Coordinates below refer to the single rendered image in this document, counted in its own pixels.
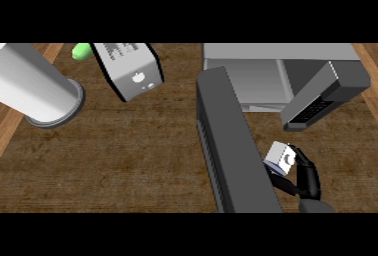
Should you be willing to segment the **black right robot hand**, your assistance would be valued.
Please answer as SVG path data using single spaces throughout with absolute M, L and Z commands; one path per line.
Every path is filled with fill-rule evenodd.
M 277 189 L 280 189 L 289 195 L 292 196 L 299 195 L 301 199 L 318 200 L 321 192 L 320 192 L 320 181 L 318 181 L 318 175 L 317 175 L 314 163 L 308 160 L 301 149 L 292 144 L 287 144 L 287 145 L 296 153 L 295 163 L 293 163 L 293 165 L 296 165 L 296 183 L 292 183 L 284 178 L 287 174 L 284 176 L 274 174 L 267 168 L 265 164 L 262 163 L 267 170 L 271 184 Z

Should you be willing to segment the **white milk carton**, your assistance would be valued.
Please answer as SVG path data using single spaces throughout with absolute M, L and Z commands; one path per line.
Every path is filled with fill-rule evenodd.
M 271 143 L 262 163 L 274 174 L 284 176 L 289 173 L 290 166 L 295 163 L 295 156 L 296 153 L 289 145 L 274 141 Z

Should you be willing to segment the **dark grey microwave door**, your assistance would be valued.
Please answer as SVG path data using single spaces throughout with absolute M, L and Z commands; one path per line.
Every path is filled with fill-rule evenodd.
M 196 79 L 196 128 L 217 213 L 280 213 L 225 68 Z

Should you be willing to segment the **grey microwave body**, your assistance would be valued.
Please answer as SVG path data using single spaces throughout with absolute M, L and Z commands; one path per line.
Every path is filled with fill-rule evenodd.
M 277 112 L 305 130 L 369 87 L 348 43 L 205 43 L 202 68 L 225 69 L 245 112 Z

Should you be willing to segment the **grey toaster with black sides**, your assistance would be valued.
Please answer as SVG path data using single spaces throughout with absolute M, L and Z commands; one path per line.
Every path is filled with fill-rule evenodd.
M 106 82 L 122 102 L 163 83 L 158 55 L 147 43 L 91 43 Z

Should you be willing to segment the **green rounded object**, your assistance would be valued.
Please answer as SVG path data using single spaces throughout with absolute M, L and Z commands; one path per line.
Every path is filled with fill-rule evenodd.
M 91 55 L 91 46 L 88 43 L 78 43 L 70 51 L 75 60 L 84 60 Z

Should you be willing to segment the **white cylindrical appliance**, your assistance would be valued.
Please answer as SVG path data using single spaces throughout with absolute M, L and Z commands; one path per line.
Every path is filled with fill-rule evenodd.
M 64 125 L 85 101 L 81 84 L 67 79 L 29 43 L 0 43 L 0 102 L 41 129 Z

